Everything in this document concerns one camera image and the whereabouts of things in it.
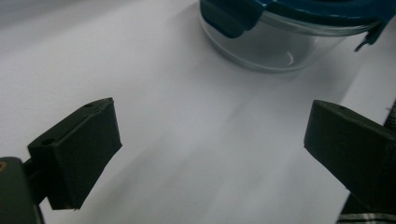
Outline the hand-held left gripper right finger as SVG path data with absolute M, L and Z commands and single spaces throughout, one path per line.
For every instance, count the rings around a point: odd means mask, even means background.
M 396 215 L 396 131 L 344 106 L 316 100 L 304 147 L 349 191 L 345 214 Z

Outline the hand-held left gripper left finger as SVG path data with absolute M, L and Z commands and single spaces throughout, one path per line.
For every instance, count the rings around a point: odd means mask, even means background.
M 36 203 L 79 209 L 121 148 L 114 100 L 88 103 L 28 145 L 28 179 Z

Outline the round glass container teal lid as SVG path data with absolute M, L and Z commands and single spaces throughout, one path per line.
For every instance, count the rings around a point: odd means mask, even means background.
M 306 68 L 346 38 L 373 45 L 396 0 L 198 0 L 202 28 L 229 59 L 260 71 Z

